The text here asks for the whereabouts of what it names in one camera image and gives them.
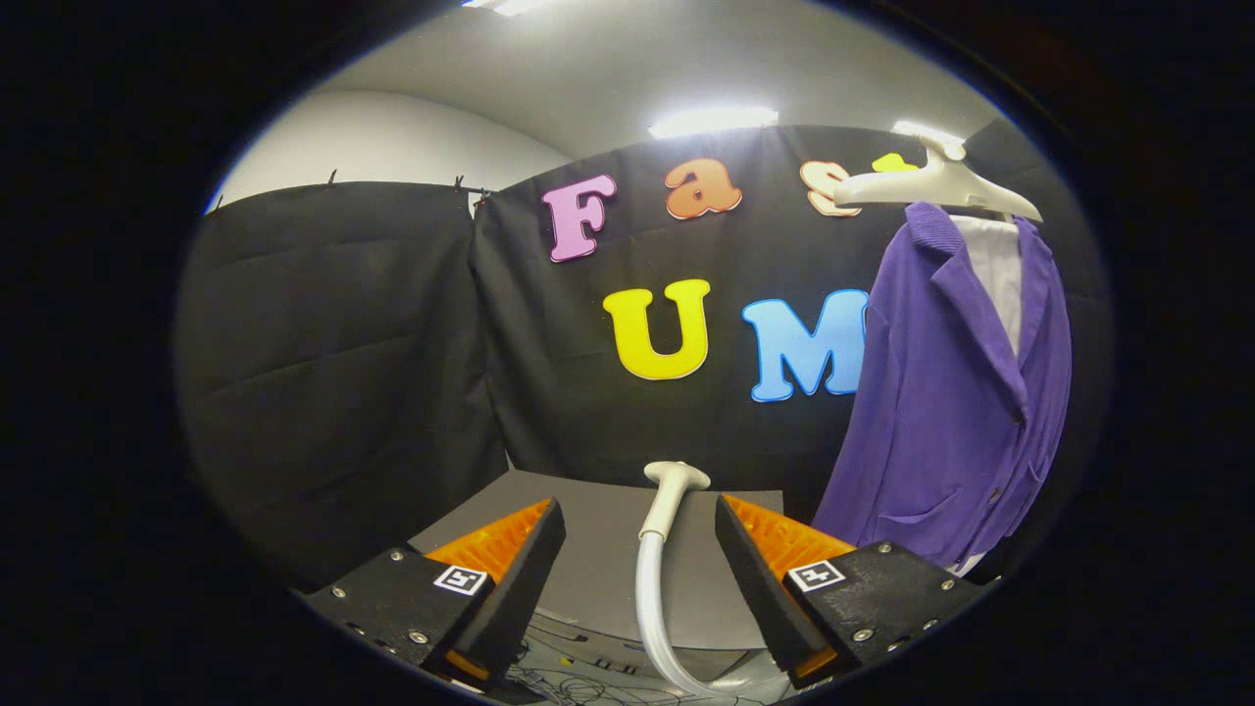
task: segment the white wall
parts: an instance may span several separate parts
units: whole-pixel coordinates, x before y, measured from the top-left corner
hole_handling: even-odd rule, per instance
[[[296,102],[236,162],[208,208],[276,188],[407,181],[498,191],[570,162],[505,125],[398,93],[338,90]],[[471,194],[471,199],[478,199]]]

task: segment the letter u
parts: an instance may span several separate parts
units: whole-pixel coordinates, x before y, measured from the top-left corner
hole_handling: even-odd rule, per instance
[[[704,278],[675,281],[663,290],[680,315],[680,349],[668,356],[659,355],[649,340],[645,307],[654,295],[648,288],[625,288],[606,296],[601,306],[614,320],[619,361],[628,372],[645,380],[675,380],[700,369],[708,349],[702,298],[709,291],[710,282]]]

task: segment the purple blazer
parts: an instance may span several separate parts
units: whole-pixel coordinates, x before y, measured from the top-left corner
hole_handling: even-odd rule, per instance
[[[1063,430],[1072,339],[1050,248],[1015,223],[1018,359],[958,227],[932,203],[907,206],[867,301],[853,414],[816,529],[950,566],[1024,518]]]

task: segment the pink letter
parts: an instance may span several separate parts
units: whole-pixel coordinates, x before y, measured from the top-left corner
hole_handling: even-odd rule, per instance
[[[615,179],[610,174],[601,174],[555,188],[541,197],[553,212],[553,250],[550,251],[550,260],[561,262],[582,257],[597,248],[597,242],[584,234],[584,223],[589,223],[594,231],[601,229],[606,224],[606,207],[597,196],[589,196],[585,204],[580,206],[580,196],[614,196],[616,189]]]

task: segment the black curtain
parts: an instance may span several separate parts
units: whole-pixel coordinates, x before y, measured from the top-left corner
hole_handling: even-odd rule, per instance
[[[196,482],[295,587],[404,542],[505,472],[451,187],[356,182],[222,206],[176,316]]]
[[[971,147],[974,159],[1003,158],[996,147]],[[821,214],[808,202],[799,167],[823,161],[862,173],[891,152],[909,164],[925,163],[919,140],[887,132],[812,125],[728,130],[625,147],[496,193],[477,214],[471,263],[487,324],[493,408],[515,464],[646,487],[646,463],[683,460],[707,470],[714,489],[781,489],[786,513],[809,522],[855,396],[822,386],[807,396],[786,374],[794,386],[791,399],[754,403],[758,341],[742,308],[782,298],[814,330],[830,292],[871,288],[885,246],[905,222],[901,206],[868,206],[850,217]],[[664,176],[700,157],[725,164],[743,199],[725,212],[676,219],[665,206],[671,189]],[[553,262],[553,226],[542,196],[599,174],[609,174],[617,189],[602,198],[604,227],[592,232],[586,226],[596,250]],[[1096,256],[1093,236],[1076,224],[1083,217],[1060,188],[1052,182],[1025,194],[1043,212],[1042,236],[1060,253],[1064,285],[1092,296],[1093,271],[1101,267],[1087,260]],[[602,298],[624,288],[650,290],[650,337],[655,350],[670,352],[681,337],[676,305],[663,290],[694,277],[710,282],[705,362],[680,380],[646,381],[628,372]],[[1078,311],[1073,337],[1109,340],[1109,313]],[[830,361],[825,380],[831,370]],[[1087,401],[1089,391],[1106,390],[1106,376],[1101,366],[1078,365],[1073,389]],[[1079,448],[1093,445],[1097,425],[1092,415],[1084,418],[1086,434],[1067,441],[1077,451],[1060,454],[1059,465],[1074,464],[1079,473],[1087,456]]]

